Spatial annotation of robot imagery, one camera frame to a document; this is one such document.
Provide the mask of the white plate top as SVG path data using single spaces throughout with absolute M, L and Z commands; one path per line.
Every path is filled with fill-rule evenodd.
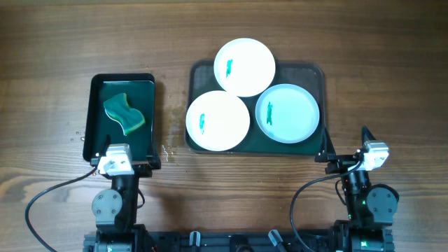
M 238 97 L 264 92 L 274 79 L 276 62 L 270 49 L 252 38 L 237 38 L 217 53 L 213 73 L 218 84 Z

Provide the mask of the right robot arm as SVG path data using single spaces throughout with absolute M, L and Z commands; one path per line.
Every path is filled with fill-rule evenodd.
M 340 179 L 348 220 L 337 220 L 328 231 L 322 251 L 394 252 L 393 215 L 399 194 L 385 184 L 373 185 L 368 173 L 380 168 L 389 157 L 389 147 L 375 139 L 367 127 L 361 130 L 362 146 L 352 155 L 338 155 L 328 131 L 323 132 L 316 162 L 325 162 L 326 174 Z

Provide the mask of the light blue plate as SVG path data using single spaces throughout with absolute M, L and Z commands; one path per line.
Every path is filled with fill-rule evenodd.
M 255 119 L 270 139 L 296 144 L 308 139 L 320 122 L 315 98 L 304 88 L 278 84 L 264 91 L 255 105 Z

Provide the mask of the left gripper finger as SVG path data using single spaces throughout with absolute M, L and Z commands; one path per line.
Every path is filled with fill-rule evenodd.
M 158 155 L 157 146 L 154 142 L 153 131 L 150 132 L 149 135 L 149 144 L 146 151 L 146 157 L 148 161 L 148 166 L 151 170 L 159 170 L 161 169 L 161 161 Z
M 101 145 L 100 151 L 97 152 L 97 153 L 95 154 L 95 156 L 96 156 L 98 159 L 101 158 L 101 157 L 103 157 L 103 156 L 105 156 L 105 155 L 106 155 L 106 151 L 107 151 L 107 149 L 108 149 L 108 147 L 109 147 L 110 144 L 111 144 L 111 136 L 110 136 L 109 134 L 107 134 L 107 135 L 105 136 L 105 139 L 104 139 L 103 144 Z

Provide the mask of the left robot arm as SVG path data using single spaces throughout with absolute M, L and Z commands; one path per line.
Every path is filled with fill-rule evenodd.
M 92 201 L 97 231 L 84 237 L 84 252 L 102 251 L 157 251 L 158 245 L 145 225 L 137 223 L 138 198 L 141 177 L 151 177 L 154 169 L 161 168 L 153 134 L 146 137 L 146 161 L 133 161 L 128 143 L 111 143 L 106 135 L 99 152 L 90 164 L 111 181 L 111 187 L 99 192 Z

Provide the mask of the white plate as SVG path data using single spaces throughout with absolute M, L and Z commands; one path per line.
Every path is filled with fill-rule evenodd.
M 190 138 L 208 151 L 227 151 L 249 131 L 250 115 L 244 102 L 226 91 L 200 95 L 189 106 L 185 126 Z
M 213 73 L 218 84 L 238 97 L 264 92 L 274 79 L 276 62 L 270 49 L 252 38 L 237 38 L 217 53 Z

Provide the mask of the green yellow sponge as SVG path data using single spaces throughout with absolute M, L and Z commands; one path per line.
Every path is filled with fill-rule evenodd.
M 143 113 L 128 104 L 125 93 L 107 99 L 103 107 L 106 115 L 121 126 L 125 136 L 146 124 Z

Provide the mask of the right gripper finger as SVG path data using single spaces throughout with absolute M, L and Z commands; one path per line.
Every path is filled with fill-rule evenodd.
M 321 146 L 317 153 L 317 156 L 335 156 L 336 152 L 331 141 L 327 128 L 324 128 L 321 139 Z
M 376 138 L 367 126 L 363 126 L 361 129 L 361 142 L 363 149 L 372 149 L 372 145 L 376 143 Z

